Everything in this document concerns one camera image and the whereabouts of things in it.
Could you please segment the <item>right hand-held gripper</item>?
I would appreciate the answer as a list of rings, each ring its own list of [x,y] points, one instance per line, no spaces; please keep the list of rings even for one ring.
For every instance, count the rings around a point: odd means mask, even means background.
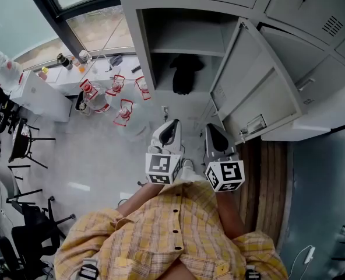
[[[232,136],[212,123],[206,124],[205,135],[205,176],[213,191],[237,190],[245,181],[245,171]]]

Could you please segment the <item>black umbrella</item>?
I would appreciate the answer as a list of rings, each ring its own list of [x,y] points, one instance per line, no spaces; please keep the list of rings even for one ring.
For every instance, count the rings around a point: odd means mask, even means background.
[[[174,58],[170,68],[176,71],[172,80],[172,90],[178,95],[188,95],[193,89],[195,73],[205,67],[197,55],[180,54]]]

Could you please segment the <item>grey metal locker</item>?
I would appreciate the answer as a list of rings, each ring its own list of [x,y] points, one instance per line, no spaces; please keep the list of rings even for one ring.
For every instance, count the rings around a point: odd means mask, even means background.
[[[152,97],[188,134],[219,123],[245,142],[345,86],[345,0],[121,0]],[[173,59],[197,55],[190,94]]]

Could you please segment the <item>person's left forearm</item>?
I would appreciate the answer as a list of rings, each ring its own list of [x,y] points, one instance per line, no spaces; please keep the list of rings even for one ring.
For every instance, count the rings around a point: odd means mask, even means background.
[[[137,211],[148,200],[157,196],[164,188],[164,185],[147,183],[141,187],[133,196],[121,204],[116,211],[118,211],[123,217],[130,215]]]

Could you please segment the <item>person's right forearm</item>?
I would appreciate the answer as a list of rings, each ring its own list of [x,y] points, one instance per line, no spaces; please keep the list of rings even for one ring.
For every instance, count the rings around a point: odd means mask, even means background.
[[[245,225],[231,191],[216,193],[217,209],[226,236],[235,239],[245,234]]]

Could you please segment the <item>wooden slat bench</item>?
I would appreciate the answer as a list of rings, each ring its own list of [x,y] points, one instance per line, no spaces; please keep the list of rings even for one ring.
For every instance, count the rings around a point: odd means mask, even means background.
[[[247,232],[260,230],[277,244],[287,189],[287,144],[259,138],[237,145],[245,182],[235,192]]]

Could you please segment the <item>small waste bin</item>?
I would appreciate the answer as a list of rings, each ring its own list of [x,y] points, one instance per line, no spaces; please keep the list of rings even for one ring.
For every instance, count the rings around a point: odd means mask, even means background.
[[[85,103],[83,98],[83,91],[81,91],[75,102],[75,110],[82,115],[89,116],[91,114],[91,108]]]

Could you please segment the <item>person's yellow plaid shirt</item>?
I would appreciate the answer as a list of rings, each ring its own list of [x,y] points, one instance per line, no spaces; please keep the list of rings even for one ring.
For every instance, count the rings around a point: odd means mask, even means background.
[[[287,280],[273,240],[262,232],[229,239],[209,183],[164,187],[137,211],[91,212],[76,221],[55,255],[57,280],[77,280],[85,258],[98,280],[157,280],[179,258],[196,280],[245,280],[254,265],[261,280]]]

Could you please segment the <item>large white box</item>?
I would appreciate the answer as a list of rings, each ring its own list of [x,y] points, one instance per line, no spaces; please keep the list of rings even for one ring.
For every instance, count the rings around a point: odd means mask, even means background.
[[[261,136],[263,141],[298,142],[345,125],[345,87],[307,114]]]

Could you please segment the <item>black mug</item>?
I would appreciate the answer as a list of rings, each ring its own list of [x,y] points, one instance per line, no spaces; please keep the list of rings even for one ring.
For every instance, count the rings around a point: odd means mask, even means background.
[[[62,53],[57,55],[57,63],[61,64],[67,70],[71,70],[73,68],[72,61],[65,57]]]

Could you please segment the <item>black stool patterned seat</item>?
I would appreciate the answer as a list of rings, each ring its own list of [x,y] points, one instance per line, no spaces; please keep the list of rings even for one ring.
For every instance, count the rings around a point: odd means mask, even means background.
[[[37,160],[33,159],[31,146],[35,141],[55,141],[55,138],[42,138],[34,137],[32,130],[39,131],[39,128],[32,127],[26,123],[24,118],[19,120],[19,123],[13,133],[12,138],[12,151],[8,159],[9,163],[12,163],[16,159],[29,159],[39,166],[48,169],[48,167]]]

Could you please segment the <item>black office chair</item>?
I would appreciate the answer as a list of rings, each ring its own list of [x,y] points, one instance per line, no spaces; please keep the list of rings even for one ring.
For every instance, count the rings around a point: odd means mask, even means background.
[[[0,238],[0,251],[7,266],[8,277],[15,280],[35,280],[45,274],[43,256],[53,256],[60,247],[61,239],[66,235],[58,225],[75,219],[71,214],[67,218],[55,220],[51,203],[48,199],[47,208],[39,208],[27,203],[12,201],[12,206],[24,217],[25,225],[13,227],[13,241],[7,237]]]

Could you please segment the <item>grey office chair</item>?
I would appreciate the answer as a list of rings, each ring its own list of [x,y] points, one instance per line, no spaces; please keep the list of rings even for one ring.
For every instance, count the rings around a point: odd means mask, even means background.
[[[27,205],[35,204],[34,202],[21,202],[19,201],[19,198],[40,193],[43,190],[39,189],[39,190],[29,191],[26,193],[21,193],[16,180],[17,179],[23,180],[23,177],[15,176],[12,170],[12,169],[17,169],[17,168],[30,168],[30,167],[31,166],[29,164],[7,166],[6,164],[3,164],[0,162],[0,182],[3,184],[7,192],[7,198],[6,198],[7,204],[11,204],[12,201],[17,202],[18,204],[27,204]]]

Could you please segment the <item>translucent plastic bag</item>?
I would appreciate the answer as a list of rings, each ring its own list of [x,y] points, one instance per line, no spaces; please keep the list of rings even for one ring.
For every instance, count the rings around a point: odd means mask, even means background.
[[[22,66],[0,51],[0,87],[6,92],[13,91],[18,86],[22,73]]]

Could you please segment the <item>black window frame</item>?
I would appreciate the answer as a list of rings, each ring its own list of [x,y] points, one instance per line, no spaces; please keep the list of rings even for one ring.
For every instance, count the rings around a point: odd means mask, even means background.
[[[85,47],[69,26],[68,20],[92,11],[121,4],[120,0],[33,0],[33,2],[57,36],[76,58],[79,58],[79,53]]]

